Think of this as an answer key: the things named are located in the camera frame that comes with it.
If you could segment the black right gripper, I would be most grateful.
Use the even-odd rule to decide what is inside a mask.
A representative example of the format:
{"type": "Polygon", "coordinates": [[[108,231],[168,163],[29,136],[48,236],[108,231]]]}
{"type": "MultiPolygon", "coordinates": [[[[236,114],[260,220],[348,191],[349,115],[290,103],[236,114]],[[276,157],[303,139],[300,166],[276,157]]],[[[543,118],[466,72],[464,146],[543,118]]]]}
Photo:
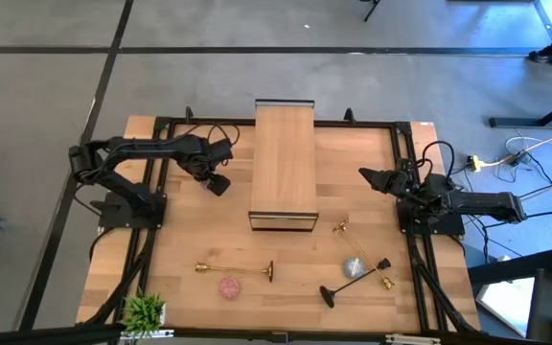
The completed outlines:
{"type": "Polygon", "coordinates": [[[409,159],[400,159],[395,170],[358,169],[373,190],[396,197],[409,197],[418,192],[420,184],[414,179],[415,171],[416,163],[409,159]]]}

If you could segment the wooden shelf black metal frame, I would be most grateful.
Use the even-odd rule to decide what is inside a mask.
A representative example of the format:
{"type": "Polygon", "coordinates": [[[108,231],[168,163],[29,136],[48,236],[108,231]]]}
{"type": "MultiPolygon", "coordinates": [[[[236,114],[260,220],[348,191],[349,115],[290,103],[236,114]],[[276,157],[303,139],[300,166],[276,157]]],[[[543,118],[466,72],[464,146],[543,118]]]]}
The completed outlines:
{"type": "Polygon", "coordinates": [[[248,211],[254,231],[314,229],[315,163],[314,102],[257,100],[248,211]]]}

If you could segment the silver metal bracket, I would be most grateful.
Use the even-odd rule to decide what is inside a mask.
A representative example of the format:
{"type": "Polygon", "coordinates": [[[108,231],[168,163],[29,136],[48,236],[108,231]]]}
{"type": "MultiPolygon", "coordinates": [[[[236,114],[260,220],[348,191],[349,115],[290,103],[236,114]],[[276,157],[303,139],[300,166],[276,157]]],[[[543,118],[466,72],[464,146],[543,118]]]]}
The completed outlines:
{"type": "Polygon", "coordinates": [[[442,345],[440,338],[391,333],[385,336],[385,345],[442,345]]]}

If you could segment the black candlestick holder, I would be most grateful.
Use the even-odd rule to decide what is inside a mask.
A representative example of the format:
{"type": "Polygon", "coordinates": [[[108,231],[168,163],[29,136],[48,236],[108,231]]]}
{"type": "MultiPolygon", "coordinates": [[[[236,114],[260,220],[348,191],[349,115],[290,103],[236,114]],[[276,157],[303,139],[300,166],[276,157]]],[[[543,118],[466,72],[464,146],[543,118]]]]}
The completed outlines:
{"type": "Polygon", "coordinates": [[[351,284],[354,284],[355,282],[363,279],[364,277],[366,277],[367,275],[369,274],[372,274],[372,273],[375,273],[375,271],[370,268],[368,270],[365,271],[365,273],[363,275],[361,275],[360,277],[354,279],[354,280],[350,280],[345,284],[343,285],[342,287],[339,287],[337,289],[328,289],[327,287],[325,286],[320,286],[319,287],[319,291],[320,291],[320,294],[324,300],[324,302],[330,307],[330,308],[333,308],[334,307],[334,296],[339,292],[341,291],[342,289],[350,286],[351,284]]]}

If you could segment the black stand leg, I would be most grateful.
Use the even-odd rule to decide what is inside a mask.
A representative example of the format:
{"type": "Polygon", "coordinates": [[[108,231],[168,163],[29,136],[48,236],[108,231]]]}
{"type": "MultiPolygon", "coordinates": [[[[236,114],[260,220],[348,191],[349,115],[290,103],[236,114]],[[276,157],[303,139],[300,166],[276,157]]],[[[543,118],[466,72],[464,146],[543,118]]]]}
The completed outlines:
{"type": "Polygon", "coordinates": [[[368,12],[366,13],[366,15],[363,18],[363,22],[367,23],[369,21],[370,17],[372,16],[373,12],[376,10],[376,7],[381,2],[381,0],[358,0],[358,1],[361,2],[361,3],[364,3],[364,4],[367,3],[367,4],[371,5],[368,12]]]}

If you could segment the pink patterned round candle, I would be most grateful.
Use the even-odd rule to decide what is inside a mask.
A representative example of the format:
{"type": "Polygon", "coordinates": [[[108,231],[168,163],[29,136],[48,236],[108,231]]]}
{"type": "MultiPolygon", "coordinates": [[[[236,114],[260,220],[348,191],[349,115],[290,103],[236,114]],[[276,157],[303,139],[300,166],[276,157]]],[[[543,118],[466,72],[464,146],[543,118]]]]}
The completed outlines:
{"type": "Polygon", "coordinates": [[[240,281],[233,276],[224,277],[218,283],[218,294],[227,300],[236,299],[241,289],[242,286],[240,281]]]}

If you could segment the black aluminium table frame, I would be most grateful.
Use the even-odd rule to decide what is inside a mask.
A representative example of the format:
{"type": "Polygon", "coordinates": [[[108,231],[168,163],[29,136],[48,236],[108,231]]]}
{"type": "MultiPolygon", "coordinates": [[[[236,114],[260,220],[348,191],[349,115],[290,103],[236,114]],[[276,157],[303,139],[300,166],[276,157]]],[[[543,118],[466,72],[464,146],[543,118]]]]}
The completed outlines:
{"type": "Polygon", "coordinates": [[[438,329],[428,288],[414,289],[395,199],[359,173],[393,167],[393,145],[443,168],[430,123],[383,128],[322,121],[315,130],[318,222],[309,233],[255,231],[248,220],[255,132],[239,120],[240,140],[224,169],[221,196],[177,166],[166,175],[165,222],[156,233],[146,292],[165,303],[165,324],[199,336],[227,330],[358,341],[366,334],[438,329]]]}

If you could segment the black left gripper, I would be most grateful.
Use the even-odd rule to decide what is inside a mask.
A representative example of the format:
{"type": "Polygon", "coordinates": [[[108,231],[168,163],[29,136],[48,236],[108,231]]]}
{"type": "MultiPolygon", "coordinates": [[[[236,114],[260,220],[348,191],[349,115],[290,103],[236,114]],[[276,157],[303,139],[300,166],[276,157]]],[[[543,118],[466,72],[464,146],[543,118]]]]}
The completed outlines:
{"type": "Polygon", "coordinates": [[[220,139],[210,143],[207,138],[193,136],[196,149],[189,155],[184,170],[195,181],[205,183],[205,187],[216,196],[222,196],[231,185],[224,175],[216,173],[218,165],[224,165],[233,158],[232,143],[229,139],[220,139]]]}

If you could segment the black frame crossbar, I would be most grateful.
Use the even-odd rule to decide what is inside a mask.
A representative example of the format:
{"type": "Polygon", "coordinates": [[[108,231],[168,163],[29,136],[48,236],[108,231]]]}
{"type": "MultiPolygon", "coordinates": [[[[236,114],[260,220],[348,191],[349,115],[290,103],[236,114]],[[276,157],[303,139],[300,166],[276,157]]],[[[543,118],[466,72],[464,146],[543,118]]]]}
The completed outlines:
{"type": "MultiPolygon", "coordinates": [[[[160,338],[216,338],[263,340],[274,344],[289,344],[293,341],[343,341],[367,342],[385,345],[385,336],[394,333],[336,333],[336,332],[285,332],[245,331],[178,328],[161,329],[150,336],[135,338],[124,335],[121,324],[88,325],[73,327],[37,329],[0,333],[0,345],[95,345],[118,340],[148,340],[160,338]]],[[[486,333],[454,333],[426,331],[421,333],[400,333],[440,338],[442,345],[552,345],[537,340],[514,339],[488,335],[486,333]]]]}

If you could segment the gold candlestick holder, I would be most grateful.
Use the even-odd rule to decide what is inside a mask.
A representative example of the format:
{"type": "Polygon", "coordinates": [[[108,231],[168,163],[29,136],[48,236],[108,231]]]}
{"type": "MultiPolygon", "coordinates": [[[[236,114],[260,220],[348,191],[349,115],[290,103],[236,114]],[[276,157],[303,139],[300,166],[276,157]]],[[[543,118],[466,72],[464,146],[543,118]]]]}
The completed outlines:
{"type": "Polygon", "coordinates": [[[269,283],[273,282],[274,276],[274,262],[270,261],[267,267],[265,268],[248,268],[248,267],[230,267],[230,266],[217,266],[206,264],[202,262],[196,262],[194,265],[195,272],[204,272],[209,270],[214,271],[231,271],[231,272],[253,272],[253,273],[262,273],[264,274],[269,283]]]}
{"type": "Polygon", "coordinates": [[[376,264],[374,264],[374,262],[369,258],[369,256],[363,250],[363,248],[357,243],[355,238],[348,232],[348,230],[347,230],[348,222],[349,222],[349,220],[347,218],[345,218],[333,229],[333,231],[336,234],[342,234],[347,239],[347,241],[356,249],[358,254],[379,275],[380,280],[382,281],[382,283],[384,284],[386,289],[393,288],[395,284],[378,269],[378,266],[376,264]]]}

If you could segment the green potted plant white pot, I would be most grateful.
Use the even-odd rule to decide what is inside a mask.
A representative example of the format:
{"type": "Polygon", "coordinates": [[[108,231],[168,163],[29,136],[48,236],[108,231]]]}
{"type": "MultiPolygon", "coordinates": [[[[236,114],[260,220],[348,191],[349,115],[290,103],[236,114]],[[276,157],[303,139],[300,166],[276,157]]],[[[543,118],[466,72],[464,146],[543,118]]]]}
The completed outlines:
{"type": "Polygon", "coordinates": [[[161,325],[165,301],[159,294],[140,293],[125,298],[124,335],[135,338],[147,337],[157,332],[161,325]]]}

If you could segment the white flat panel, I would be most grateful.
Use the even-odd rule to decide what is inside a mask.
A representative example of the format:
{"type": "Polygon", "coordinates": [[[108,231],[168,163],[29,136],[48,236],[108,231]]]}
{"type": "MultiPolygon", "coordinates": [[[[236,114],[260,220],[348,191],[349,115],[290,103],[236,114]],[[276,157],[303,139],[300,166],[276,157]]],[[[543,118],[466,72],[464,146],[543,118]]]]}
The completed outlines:
{"type": "Polygon", "coordinates": [[[524,278],[483,286],[476,302],[522,337],[526,336],[535,279],[524,278]]]}

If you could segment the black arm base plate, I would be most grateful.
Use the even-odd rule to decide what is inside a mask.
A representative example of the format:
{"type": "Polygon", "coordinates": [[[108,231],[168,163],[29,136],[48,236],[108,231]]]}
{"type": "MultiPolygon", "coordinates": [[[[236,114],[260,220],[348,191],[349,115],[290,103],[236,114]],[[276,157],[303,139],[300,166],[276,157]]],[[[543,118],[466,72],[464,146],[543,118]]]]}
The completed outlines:
{"type": "Polygon", "coordinates": [[[398,200],[396,202],[399,226],[403,233],[412,235],[451,235],[463,236],[465,228],[459,215],[446,214],[436,221],[427,222],[413,213],[413,204],[398,200]]]}
{"type": "Polygon", "coordinates": [[[153,212],[144,216],[135,215],[126,200],[112,192],[105,195],[104,201],[92,201],[101,211],[99,225],[104,228],[160,228],[168,198],[159,194],[149,196],[153,212]]]}

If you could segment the black desk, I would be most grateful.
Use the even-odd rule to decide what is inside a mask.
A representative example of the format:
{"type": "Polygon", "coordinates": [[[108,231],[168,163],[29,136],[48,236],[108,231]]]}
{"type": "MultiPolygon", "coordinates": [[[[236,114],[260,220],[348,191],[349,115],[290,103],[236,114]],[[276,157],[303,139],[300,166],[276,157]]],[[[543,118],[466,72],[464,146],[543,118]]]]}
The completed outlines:
{"type": "Polygon", "coordinates": [[[535,279],[526,338],[552,343],[552,250],[469,269],[471,283],[535,279]]]}

